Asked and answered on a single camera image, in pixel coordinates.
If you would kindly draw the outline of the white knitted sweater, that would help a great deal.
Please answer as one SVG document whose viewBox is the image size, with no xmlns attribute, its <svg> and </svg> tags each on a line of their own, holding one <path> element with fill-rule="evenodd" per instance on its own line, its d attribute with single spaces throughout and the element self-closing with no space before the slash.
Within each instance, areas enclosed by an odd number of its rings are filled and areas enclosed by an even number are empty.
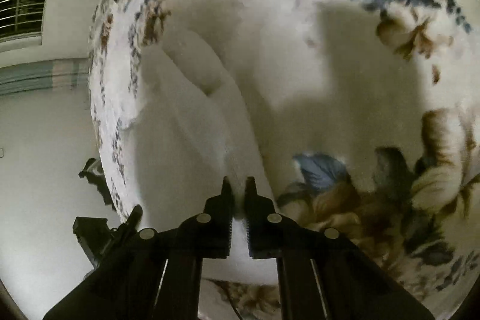
<svg viewBox="0 0 480 320">
<path fill-rule="evenodd" d="M 230 255 L 207 262 L 203 273 L 214 280 L 275 283 L 273 263 L 248 255 L 242 212 L 247 178 L 255 179 L 262 196 L 271 197 L 272 189 L 238 86 L 191 30 L 170 30 L 142 53 L 143 106 L 123 135 L 123 151 L 126 190 L 143 209 L 143 226 L 178 227 L 228 180 L 235 202 Z"/>
</svg>

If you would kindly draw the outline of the black clothing pile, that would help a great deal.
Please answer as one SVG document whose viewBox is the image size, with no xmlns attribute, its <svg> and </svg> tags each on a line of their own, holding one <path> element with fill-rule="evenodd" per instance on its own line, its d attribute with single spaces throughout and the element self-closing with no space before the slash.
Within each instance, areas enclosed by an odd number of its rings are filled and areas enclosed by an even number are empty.
<svg viewBox="0 0 480 320">
<path fill-rule="evenodd" d="M 102 162 L 99 158 L 89 158 L 82 170 L 78 173 L 78 176 L 81 179 L 86 178 L 89 184 L 94 185 L 98 193 L 102 196 L 103 203 L 106 206 L 110 206 L 113 211 L 116 211 L 114 202 L 112 201 L 112 195 L 107 187 Z"/>
</svg>

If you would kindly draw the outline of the green curtain left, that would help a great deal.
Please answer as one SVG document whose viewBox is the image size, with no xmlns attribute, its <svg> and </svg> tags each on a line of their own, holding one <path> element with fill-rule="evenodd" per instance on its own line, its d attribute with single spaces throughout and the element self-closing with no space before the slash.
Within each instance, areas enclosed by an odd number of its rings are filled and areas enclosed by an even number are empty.
<svg viewBox="0 0 480 320">
<path fill-rule="evenodd" d="M 89 60 L 57 59 L 17 64 L 1 69 L 1 96 L 88 85 Z"/>
</svg>

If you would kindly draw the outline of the floral bed blanket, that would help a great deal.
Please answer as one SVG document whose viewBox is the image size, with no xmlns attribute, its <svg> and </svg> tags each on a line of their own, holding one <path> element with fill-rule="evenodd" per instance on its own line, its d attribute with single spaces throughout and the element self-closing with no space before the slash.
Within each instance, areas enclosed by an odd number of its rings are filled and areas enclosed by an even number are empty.
<svg viewBox="0 0 480 320">
<path fill-rule="evenodd" d="M 121 220 L 142 53 L 177 28 L 238 86 L 276 209 L 450 319 L 479 277 L 479 0 L 100 0 L 90 110 Z"/>
</svg>

